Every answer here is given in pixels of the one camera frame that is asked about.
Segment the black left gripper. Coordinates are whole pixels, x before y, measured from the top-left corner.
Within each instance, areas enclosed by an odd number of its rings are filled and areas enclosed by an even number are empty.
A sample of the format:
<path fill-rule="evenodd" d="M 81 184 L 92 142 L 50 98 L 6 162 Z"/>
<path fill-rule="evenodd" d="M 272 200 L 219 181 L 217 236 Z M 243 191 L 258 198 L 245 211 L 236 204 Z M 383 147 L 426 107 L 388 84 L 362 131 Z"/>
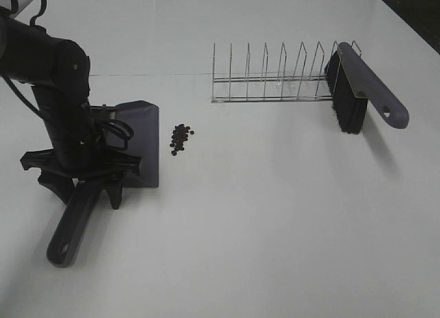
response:
<path fill-rule="evenodd" d="M 53 192 L 64 204 L 77 203 L 76 186 L 80 181 L 106 179 L 106 191 L 112 209 L 119 209 L 126 173 L 140 174 L 142 159 L 110 149 L 62 151 L 55 148 L 28 151 L 20 158 L 24 170 L 38 168 L 38 183 Z"/>

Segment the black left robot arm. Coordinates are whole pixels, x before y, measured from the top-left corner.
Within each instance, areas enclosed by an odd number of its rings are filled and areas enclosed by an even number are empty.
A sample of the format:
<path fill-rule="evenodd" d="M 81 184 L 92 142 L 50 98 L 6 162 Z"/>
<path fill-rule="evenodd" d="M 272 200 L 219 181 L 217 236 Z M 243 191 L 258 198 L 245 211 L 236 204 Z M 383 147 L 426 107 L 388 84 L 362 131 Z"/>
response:
<path fill-rule="evenodd" d="M 90 58 L 74 41 L 54 38 L 1 11 L 1 77 L 46 127 L 52 148 L 26 152 L 24 170 L 38 168 L 38 182 L 64 203 L 74 179 L 98 181 L 118 209 L 127 173 L 140 173 L 140 157 L 128 155 L 134 130 L 89 103 Z"/>

